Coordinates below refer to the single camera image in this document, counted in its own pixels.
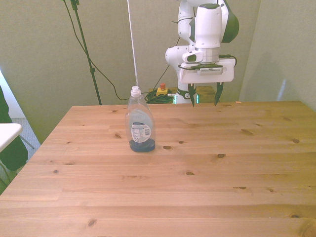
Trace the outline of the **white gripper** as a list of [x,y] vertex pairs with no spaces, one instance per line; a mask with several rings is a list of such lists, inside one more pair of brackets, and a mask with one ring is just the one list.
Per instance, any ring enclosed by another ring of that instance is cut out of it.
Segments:
[[179,81],[188,84],[188,93],[192,106],[195,106],[196,88],[194,83],[217,82],[214,105],[216,106],[223,92],[224,82],[234,79],[235,59],[220,59],[215,64],[182,63],[179,65]]

